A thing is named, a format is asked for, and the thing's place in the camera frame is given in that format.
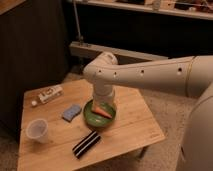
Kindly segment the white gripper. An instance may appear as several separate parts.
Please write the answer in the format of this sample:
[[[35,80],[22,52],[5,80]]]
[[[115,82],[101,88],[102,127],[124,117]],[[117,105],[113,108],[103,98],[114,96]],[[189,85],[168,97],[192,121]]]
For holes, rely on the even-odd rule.
[[[93,86],[93,101],[95,106],[107,103],[114,106],[115,91],[112,85],[97,84]]]

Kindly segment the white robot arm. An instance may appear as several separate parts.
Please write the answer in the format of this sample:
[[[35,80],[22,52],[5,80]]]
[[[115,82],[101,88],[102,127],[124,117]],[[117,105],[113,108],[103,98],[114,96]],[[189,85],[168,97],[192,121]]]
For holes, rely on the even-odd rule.
[[[176,171],[213,171],[213,56],[190,56],[120,65],[103,52],[83,70],[97,102],[114,100],[115,85],[197,100],[188,117]]]

